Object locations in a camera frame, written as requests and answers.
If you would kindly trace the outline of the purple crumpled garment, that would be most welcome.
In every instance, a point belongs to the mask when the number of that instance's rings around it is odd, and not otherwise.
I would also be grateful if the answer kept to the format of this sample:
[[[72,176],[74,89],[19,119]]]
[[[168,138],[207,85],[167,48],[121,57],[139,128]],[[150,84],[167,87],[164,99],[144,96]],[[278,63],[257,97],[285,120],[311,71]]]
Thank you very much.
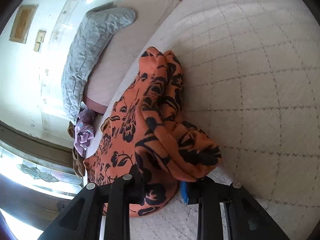
[[[74,128],[74,148],[81,157],[85,157],[86,151],[90,146],[91,140],[94,138],[93,120],[95,111],[87,106],[79,113],[76,126]]]

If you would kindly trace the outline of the large framed wall picture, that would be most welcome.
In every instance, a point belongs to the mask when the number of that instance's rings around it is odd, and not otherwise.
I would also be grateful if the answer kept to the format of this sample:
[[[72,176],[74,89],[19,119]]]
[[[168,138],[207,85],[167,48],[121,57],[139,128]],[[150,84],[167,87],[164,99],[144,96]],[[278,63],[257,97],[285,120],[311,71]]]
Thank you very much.
[[[29,29],[38,6],[38,4],[30,4],[19,7],[11,29],[10,41],[26,43]]]

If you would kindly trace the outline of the orange black floral garment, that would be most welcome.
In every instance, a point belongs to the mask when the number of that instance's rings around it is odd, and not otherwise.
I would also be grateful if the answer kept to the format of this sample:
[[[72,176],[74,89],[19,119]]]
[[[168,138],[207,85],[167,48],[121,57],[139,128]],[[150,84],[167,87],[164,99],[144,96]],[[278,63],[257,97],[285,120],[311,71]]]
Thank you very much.
[[[183,69],[172,51],[149,47],[133,83],[114,103],[101,126],[102,138],[85,159],[88,181],[113,183],[137,167],[144,193],[129,206],[131,217],[150,215],[178,192],[180,181],[196,181],[219,164],[217,144],[182,116]]]

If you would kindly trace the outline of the small framed wall picture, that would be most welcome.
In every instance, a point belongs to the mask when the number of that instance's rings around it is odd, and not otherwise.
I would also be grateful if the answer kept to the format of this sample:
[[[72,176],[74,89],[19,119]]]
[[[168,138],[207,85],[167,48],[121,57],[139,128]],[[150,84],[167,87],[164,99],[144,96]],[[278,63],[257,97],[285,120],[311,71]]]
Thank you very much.
[[[41,48],[41,44],[44,42],[44,38],[46,35],[46,31],[39,30],[35,40],[34,51],[39,52]]]

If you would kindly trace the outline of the brown garment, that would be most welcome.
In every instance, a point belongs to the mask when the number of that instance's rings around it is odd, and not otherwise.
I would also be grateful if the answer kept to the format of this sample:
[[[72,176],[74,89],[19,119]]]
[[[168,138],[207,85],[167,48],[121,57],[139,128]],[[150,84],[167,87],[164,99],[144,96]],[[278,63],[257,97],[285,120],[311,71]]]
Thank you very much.
[[[69,122],[67,132],[71,138],[75,139],[75,126],[71,122]],[[78,177],[83,178],[85,176],[84,158],[79,154],[75,147],[72,149],[72,156],[73,170]]]

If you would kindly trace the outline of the grey quilted pillow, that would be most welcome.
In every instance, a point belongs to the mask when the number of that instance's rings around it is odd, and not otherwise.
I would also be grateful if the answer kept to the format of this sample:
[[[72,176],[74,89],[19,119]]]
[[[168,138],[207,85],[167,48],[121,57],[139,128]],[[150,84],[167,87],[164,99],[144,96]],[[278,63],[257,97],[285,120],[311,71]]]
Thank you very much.
[[[84,88],[89,75],[111,38],[131,25],[136,12],[131,8],[114,8],[103,4],[85,13],[69,48],[61,77],[63,110],[67,119],[76,124]]]

